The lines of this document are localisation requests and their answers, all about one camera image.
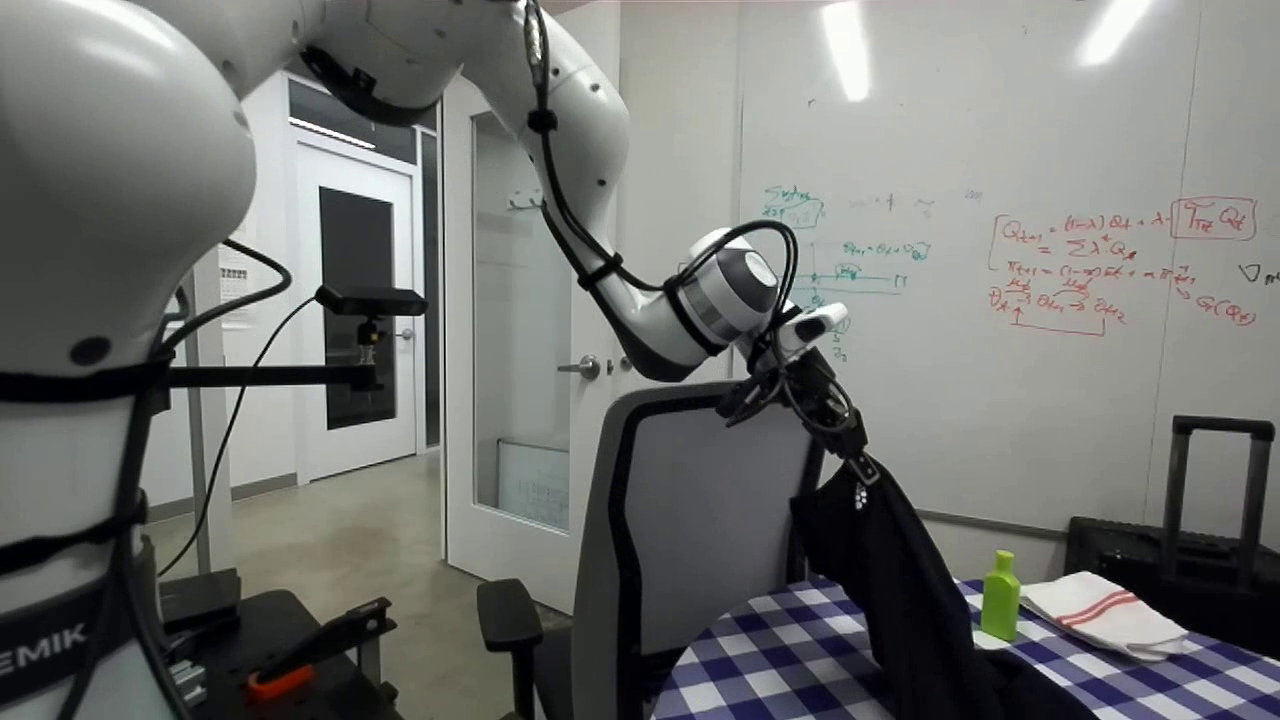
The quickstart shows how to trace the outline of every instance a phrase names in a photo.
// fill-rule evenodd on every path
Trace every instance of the whiteboard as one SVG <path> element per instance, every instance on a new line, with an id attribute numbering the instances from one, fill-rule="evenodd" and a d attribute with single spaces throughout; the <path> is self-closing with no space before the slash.
<path id="1" fill-rule="evenodd" d="M 1277 0 L 860 0 L 839 34 L 863 102 L 825 3 L 743 9 L 740 213 L 854 309 L 828 357 L 920 509 L 1155 519 L 1168 417 L 1280 421 Z M 1195 442 L 1193 529 L 1241 491 L 1244 446 Z"/>

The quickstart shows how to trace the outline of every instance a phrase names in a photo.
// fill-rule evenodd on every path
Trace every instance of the blue checkered tablecloth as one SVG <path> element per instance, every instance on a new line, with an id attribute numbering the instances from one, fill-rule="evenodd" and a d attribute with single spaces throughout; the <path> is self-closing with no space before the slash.
<path id="1" fill-rule="evenodd" d="M 1193 654 L 1126 661 L 1019 618 L 1014 654 L 1105 720 L 1280 715 L 1280 661 L 1193 631 Z M 657 720 L 887 715 L 863 612 L 839 583 L 792 583 L 720 618 L 673 668 Z"/>

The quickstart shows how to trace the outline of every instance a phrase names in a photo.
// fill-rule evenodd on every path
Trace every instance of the office chair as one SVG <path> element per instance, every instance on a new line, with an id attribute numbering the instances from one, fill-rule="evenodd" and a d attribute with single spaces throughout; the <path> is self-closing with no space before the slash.
<path id="1" fill-rule="evenodd" d="M 475 589 L 515 715 L 536 694 L 554 720 L 637 720 L 720 612 L 800 580 L 788 499 L 825 454 L 788 410 L 724 427 L 727 389 L 647 389 L 605 417 L 574 630 L 545 631 L 520 580 Z"/>

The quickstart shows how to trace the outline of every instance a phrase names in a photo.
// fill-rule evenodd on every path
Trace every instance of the gray floor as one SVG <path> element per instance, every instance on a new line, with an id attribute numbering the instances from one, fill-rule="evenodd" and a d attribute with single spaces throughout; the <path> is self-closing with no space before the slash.
<path id="1" fill-rule="evenodd" d="M 180 547 L 187 526 L 154 526 L 159 559 Z M 392 599 L 400 630 L 385 638 L 385 678 L 400 688 L 400 715 L 498 720 L 512 708 L 507 661 L 482 645 L 475 580 L 440 564 L 433 459 L 244 497 L 231 529 L 247 598 L 294 589 L 320 621 L 373 598 Z"/>

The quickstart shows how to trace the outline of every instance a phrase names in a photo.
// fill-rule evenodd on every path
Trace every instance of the chair back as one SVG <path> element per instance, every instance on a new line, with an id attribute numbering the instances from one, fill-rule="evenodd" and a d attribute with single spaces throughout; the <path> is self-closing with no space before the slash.
<path id="1" fill-rule="evenodd" d="M 822 446 L 780 406 L 724 427 L 727 389 L 647 389 L 605 417 L 574 621 L 580 720 L 640 715 L 720 612 L 800 575 L 788 499 L 816 486 Z"/>

